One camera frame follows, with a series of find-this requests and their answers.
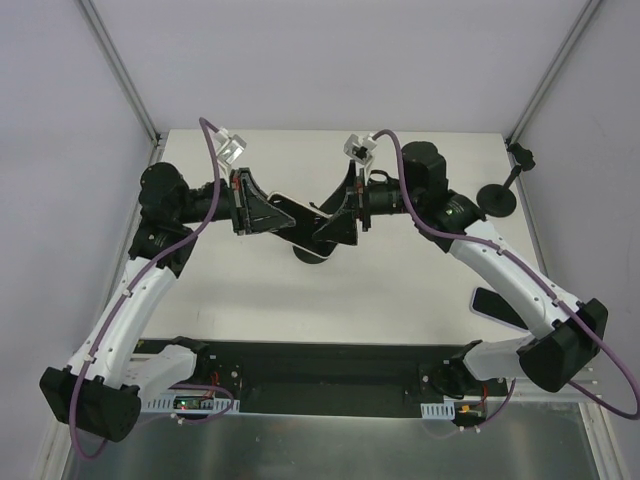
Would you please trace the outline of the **black phone stand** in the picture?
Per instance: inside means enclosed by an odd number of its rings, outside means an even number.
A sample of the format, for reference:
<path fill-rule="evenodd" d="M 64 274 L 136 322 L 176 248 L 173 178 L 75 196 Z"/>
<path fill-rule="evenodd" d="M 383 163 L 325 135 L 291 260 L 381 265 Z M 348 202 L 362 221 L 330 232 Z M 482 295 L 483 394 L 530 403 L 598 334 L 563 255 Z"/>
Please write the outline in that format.
<path fill-rule="evenodd" d="M 513 157 L 514 166 L 506 180 L 502 184 L 487 184 L 476 195 L 480 209 L 486 215 L 496 218 L 508 217 L 515 211 L 517 199 L 511 191 L 511 186 L 523 172 L 536 166 L 533 153 L 520 143 L 510 144 L 507 152 Z"/>
<path fill-rule="evenodd" d="M 298 260 L 300 260 L 301 262 L 305 263 L 305 264 L 309 264 L 309 265 L 318 265 L 321 263 L 324 263 L 325 261 L 327 261 L 329 259 L 329 257 L 331 256 L 331 254 L 333 253 L 332 250 L 329 250 L 327 252 L 326 255 L 316 255 L 312 252 L 308 252 L 306 250 L 303 250 L 299 247 L 294 246 L 293 247 L 293 253 L 296 256 L 296 258 Z"/>

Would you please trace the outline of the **black phone cream case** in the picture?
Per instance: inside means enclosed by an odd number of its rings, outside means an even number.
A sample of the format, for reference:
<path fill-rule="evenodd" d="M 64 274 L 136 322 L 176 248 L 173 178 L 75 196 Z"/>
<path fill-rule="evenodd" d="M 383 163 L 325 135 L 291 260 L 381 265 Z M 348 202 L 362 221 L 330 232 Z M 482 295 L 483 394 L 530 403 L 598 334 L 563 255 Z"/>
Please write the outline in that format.
<path fill-rule="evenodd" d="M 314 231 L 329 218 L 327 214 L 312 205 L 303 204 L 281 192 L 270 193 L 268 201 L 295 219 L 294 227 L 278 230 L 274 232 L 274 235 L 293 247 L 299 247 L 318 256 L 326 255 L 329 250 L 334 251 L 337 244 L 312 240 Z"/>

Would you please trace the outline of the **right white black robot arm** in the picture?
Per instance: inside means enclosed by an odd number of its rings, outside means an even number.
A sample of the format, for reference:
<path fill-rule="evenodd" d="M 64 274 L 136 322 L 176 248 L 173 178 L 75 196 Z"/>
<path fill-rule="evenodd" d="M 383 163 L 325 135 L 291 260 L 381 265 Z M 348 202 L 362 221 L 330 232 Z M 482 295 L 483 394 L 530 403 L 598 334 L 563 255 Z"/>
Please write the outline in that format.
<path fill-rule="evenodd" d="M 349 168 L 320 206 L 328 220 L 314 229 L 314 240 L 354 244 L 355 229 L 368 229 L 373 216 L 407 213 L 424 238 L 475 271 L 523 321 L 528 336 L 473 341 L 436 367 L 430 380 L 442 394 L 473 394 L 499 377 L 524 376 L 551 393 L 572 384 L 603 348 L 606 307 L 566 292 L 513 252 L 487 211 L 450 189 L 446 160 L 433 143 L 413 141 L 396 152 L 398 178 L 373 181 L 366 170 Z"/>

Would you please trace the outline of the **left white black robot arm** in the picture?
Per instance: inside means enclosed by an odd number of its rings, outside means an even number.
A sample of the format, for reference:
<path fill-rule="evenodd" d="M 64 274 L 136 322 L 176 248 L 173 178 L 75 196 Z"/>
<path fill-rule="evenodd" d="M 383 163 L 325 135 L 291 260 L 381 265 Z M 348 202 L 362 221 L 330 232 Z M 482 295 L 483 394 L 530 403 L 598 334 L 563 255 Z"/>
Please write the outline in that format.
<path fill-rule="evenodd" d="M 68 425 L 73 439 L 86 432 L 120 442 L 144 403 L 182 382 L 191 389 L 209 382 L 209 349 L 197 340 L 178 337 L 139 367 L 131 366 L 130 358 L 210 222 L 229 220 L 238 234 L 277 232 L 296 224 L 247 168 L 192 189 L 174 165 L 162 162 L 143 172 L 140 185 L 141 222 L 119 286 L 66 366 L 49 367 L 40 379 L 55 418 Z"/>

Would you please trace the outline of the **black phone lilac case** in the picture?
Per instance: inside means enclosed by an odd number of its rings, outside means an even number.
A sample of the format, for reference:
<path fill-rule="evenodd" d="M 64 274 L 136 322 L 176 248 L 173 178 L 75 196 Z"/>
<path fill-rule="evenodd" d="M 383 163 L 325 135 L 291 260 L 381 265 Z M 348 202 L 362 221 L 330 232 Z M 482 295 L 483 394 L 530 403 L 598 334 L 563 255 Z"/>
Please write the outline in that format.
<path fill-rule="evenodd" d="M 477 287 L 470 301 L 472 313 L 501 325 L 526 332 L 528 327 L 517 312 L 496 292 Z"/>

